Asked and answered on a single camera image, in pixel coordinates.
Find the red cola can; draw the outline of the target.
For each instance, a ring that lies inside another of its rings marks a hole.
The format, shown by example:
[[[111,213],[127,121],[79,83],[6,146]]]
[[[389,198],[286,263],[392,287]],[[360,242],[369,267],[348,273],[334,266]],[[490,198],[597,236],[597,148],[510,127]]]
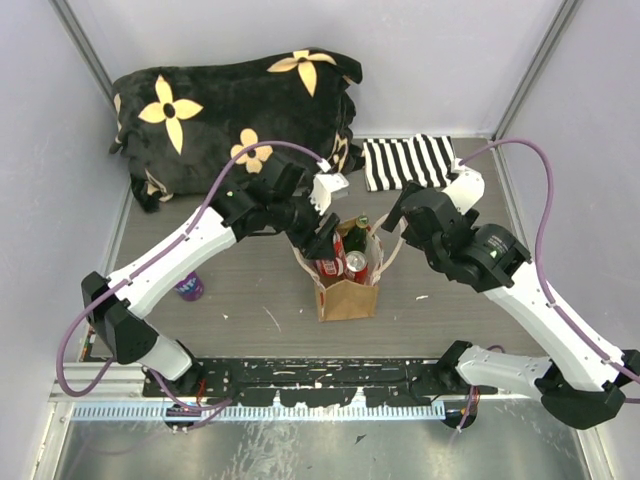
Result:
[[[335,231],[333,235],[335,257],[333,259],[315,260],[314,264],[320,275],[329,278],[339,278],[345,274],[346,254],[342,236]]]
[[[358,250],[346,254],[345,277],[357,284],[364,285],[368,276],[368,259]]]

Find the green glass bottle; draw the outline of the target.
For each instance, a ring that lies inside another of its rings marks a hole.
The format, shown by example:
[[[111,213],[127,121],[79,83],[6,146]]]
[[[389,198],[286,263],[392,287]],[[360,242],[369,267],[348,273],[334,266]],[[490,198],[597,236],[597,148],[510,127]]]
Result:
[[[346,253],[358,251],[366,252],[368,236],[369,218],[362,214],[355,219],[354,226],[343,238],[343,245]]]

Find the watermelon print canvas bag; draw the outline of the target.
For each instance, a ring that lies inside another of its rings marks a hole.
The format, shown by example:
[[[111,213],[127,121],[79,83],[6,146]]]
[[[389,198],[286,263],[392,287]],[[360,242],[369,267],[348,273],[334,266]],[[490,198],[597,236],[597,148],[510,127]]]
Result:
[[[379,282],[403,245],[403,238],[398,236],[393,250],[389,254],[384,253],[378,232],[386,218],[387,214],[384,214],[369,227],[369,244],[366,253],[368,272],[364,284],[348,279],[322,277],[311,261],[305,260],[298,249],[292,248],[297,263],[313,282],[317,315],[320,322],[355,320],[375,316]]]

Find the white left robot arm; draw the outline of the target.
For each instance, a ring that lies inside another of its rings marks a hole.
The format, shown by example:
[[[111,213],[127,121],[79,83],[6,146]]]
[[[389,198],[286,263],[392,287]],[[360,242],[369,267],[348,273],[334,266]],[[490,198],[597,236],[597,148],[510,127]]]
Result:
[[[318,172],[310,188],[299,190],[302,175],[297,165],[276,160],[246,186],[224,181],[212,199],[142,257],[108,277],[87,275],[81,283],[85,316],[114,360],[139,363],[164,377],[176,395],[191,395],[200,384],[193,356],[146,320],[170,290],[213,256],[265,228],[285,233],[307,259],[334,258],[339,218],[329,208],[349,183],[340,173]]]

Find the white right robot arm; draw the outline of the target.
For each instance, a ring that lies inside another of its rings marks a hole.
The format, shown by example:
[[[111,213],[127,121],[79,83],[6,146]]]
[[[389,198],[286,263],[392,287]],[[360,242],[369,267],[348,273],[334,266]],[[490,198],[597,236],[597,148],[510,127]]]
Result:
[[[403,223],[402,238],[434,271],[500,306],[545,354],[510,355],[456,341],[436,364],[438,382],[452,394],[486,386],[526,396],[578,430],[613,419],[628,401],[623,387],[639,373],[638,351],[619,349],[582,319],[566,322],[570,308],[546,297],[526,247],[503,226],[476,225],[474,205],[483,192],[460,180],[442,191],[411,182],[382,227]]]

